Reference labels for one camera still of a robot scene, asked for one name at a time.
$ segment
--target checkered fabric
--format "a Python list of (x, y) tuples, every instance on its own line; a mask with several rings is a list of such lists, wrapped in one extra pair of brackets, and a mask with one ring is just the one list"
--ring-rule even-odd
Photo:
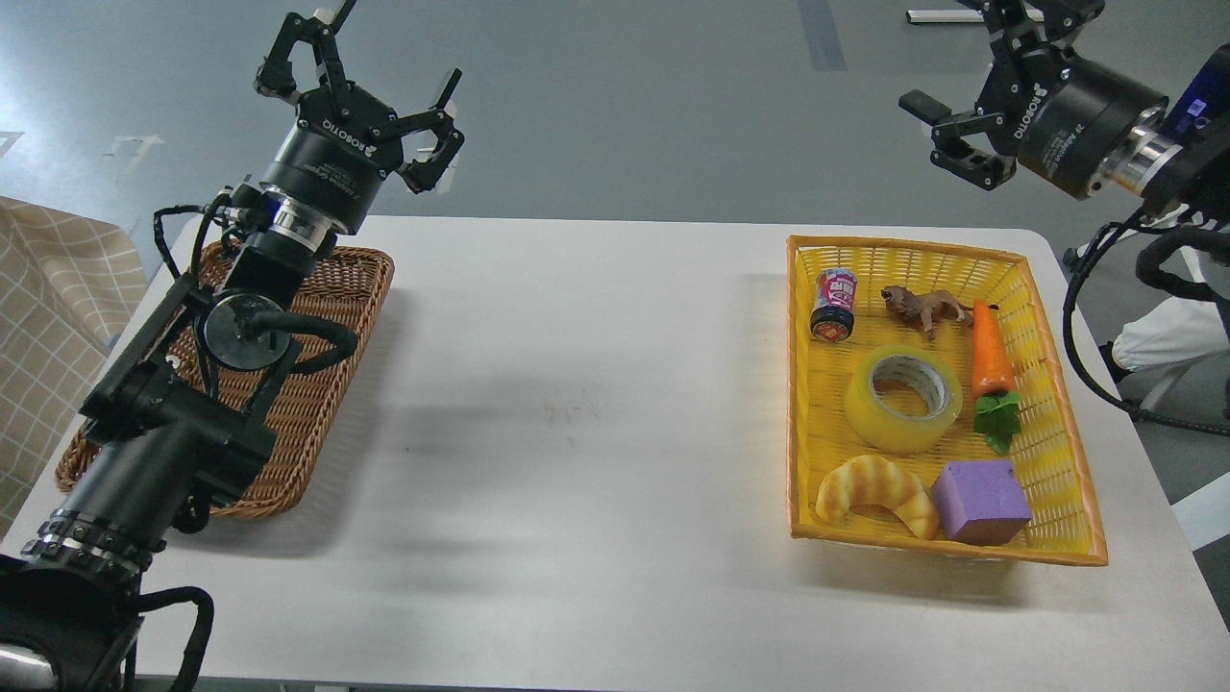
[(0, 197), (0, 536), (145, 288), (118, 226)]

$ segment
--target person's leg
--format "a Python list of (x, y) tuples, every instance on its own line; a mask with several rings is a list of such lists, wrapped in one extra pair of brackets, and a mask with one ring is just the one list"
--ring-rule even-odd
[(1228, 352), (1230, 339), (1213, 302), (1167, 297), (1149, 313), (1123, 324), (1107, 365), (1140, 372), (1191, 365)]

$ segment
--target white table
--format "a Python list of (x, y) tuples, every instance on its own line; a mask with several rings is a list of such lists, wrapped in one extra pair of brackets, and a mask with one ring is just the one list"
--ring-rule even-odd
[[(146, 590), (214, 596), (213, 677), (1224, 690), (1230, 637), (1139, 439), (1070, 370), (1109, 567), (788, 537), (791, 232), (1021, 252), (1060, 332), (1030, 231), (370, 218), (397, 273), (303, 504), (170, 536)], [(59, 500), (49, 468), (5, 552)], [(139, 670), (173, 674), (189, 623), (151, 617)]]

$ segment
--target croissant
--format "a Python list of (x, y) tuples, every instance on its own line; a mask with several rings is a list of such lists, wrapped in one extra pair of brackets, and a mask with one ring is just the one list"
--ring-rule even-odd
[(934, 538), (940, 513), (922, 481), (879, 455), (852, 457), (829, 472), (815, 497), (815, 513), (836, 525), (855, 505), (879, 505), (919, 538)]

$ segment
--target purple block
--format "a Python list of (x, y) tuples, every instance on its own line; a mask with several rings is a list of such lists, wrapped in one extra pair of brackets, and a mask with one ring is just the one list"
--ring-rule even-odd
[(1033, 519), (1012, 462), (948, 462), (931, 488), (951, 541), (1002, 546)]

